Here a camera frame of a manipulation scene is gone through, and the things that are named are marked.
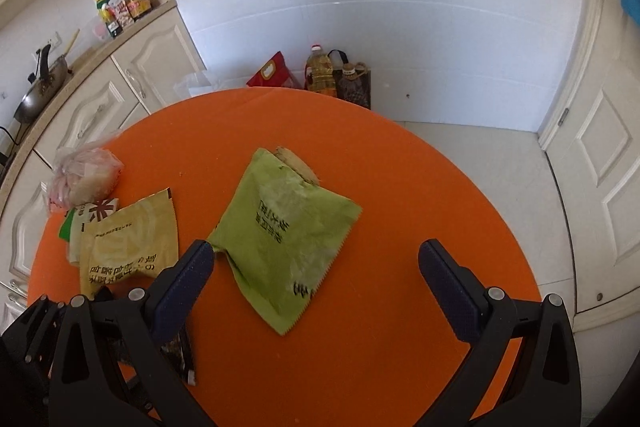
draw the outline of round table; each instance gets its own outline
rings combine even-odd
[[[468,350],[420,275],[420,244],[437,238],[484,285],[539,300],[529,265],[498,212],[442,154],[373,112],[302,90],[217,92],[152,114],[108,146],[125,165],[114,196],[123,207],[171,187],[183,252],[216,226],[255,150],[277,146],[362,214],[284,337],[242,297],[219,256],[188,321],[198,381],[190,390],[221,427],[413,425]],[[47,223],[30,302],[79,292],[61,222]],[[121,282],[117,292],[138,284]],[[495,404],[517,347],[512,341],[477,413]]]

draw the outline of red bag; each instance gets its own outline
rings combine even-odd
[[[271,60],[260,68],[254,76],[251,77],[247,86],[256,87],[290,87],[292,89],[302,89],[302,86],[291,74],[289,68],[284,63],[282,52],[277,52]]]

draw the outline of kitchen counter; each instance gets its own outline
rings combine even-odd
[[[95,51],[91,55],[83,55],[72,65],[75,71],[67,83],[60,89],[53,99],[47,104],[43,112],[36,121],[29,127],[24,138],[21,140],[19,147],[15,150],[14,158],[8,167],[4,179],[0,185],[0,214],[4,211],[9,194],[14,183],[22,169],[22,166],[40,139],[40,136],[47,128],[56,113],[60,110],[66,100],[78,89],[79,86],[89,77],[94,70],[100,66],[107,58],[113,55],[116,50],[121,47],[130,38],[139,33],[142,29],[149,26],[158,17],[164,15],[169,10],[177,7],[176,0],[160,0],[160,5],[155,8],[149,15],[137,21],[135,24],[124,30],[113,41],[108,42],[103,47]]]

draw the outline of silver bolt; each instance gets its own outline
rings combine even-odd
[[[504,299],[504,291],[496,286],[494,286],[493,288],[489,288],[488,293],[494,301],[501,301],[502,299]]]
[[[84,304],[84,295],[76,295],[74,298],[71,299],[70,304],[72,308],[79,308]]]
[[[553,306],[562,306],[562,297],[557,293],[549,293],[549,302],[553,304]]]
[[[129,292],[130,301],[139,301],[145,296],[145,291],[142,288],[133,288]]]

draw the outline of pink plastic bag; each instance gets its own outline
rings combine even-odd
[[[53,179],[47,187],[49,210],[65,212],[80,204],[107,199],[123,167],[113,153],[100,148],[100,142],[59,149]]]

